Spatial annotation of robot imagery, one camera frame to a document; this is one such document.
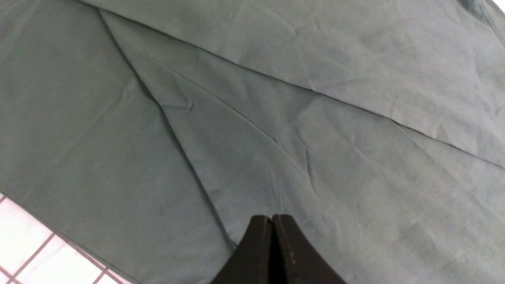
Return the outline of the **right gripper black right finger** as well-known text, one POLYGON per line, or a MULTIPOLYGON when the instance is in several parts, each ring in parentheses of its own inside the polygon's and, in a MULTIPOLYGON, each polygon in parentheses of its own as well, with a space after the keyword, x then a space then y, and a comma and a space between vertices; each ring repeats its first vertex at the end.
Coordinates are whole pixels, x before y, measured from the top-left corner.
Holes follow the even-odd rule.
POLYGON ((271 248, 273 284, 344 284, 305 237, 291 215, 274 215, 271 248))

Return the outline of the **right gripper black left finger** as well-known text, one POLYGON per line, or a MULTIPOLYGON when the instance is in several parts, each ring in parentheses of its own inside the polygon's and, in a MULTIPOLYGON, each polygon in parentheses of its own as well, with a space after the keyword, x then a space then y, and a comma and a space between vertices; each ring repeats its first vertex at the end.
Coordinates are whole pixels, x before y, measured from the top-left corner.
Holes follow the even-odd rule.
POLYGON ((272 231, 270 218, 264 215, 251 217, 239 245, 211 283, 267 284, 272 231))

